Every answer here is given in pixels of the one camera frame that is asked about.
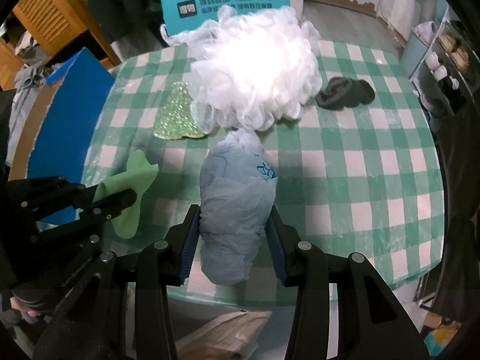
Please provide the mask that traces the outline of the person's left hand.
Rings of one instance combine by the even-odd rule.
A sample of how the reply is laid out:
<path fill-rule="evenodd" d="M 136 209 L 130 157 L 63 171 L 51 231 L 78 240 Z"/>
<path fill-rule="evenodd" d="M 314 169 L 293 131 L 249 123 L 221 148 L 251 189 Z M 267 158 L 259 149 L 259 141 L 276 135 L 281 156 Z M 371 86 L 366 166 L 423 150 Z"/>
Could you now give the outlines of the person's left hand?
<path fill-rule="evenodd" d="M 41 312 L 31 309 L 27 304 L 25 304 L 15 296 L 10 298 L 10 307 L 13 310 L 24 312 L 32 318 L 37 317 L 41 314 Z"/>

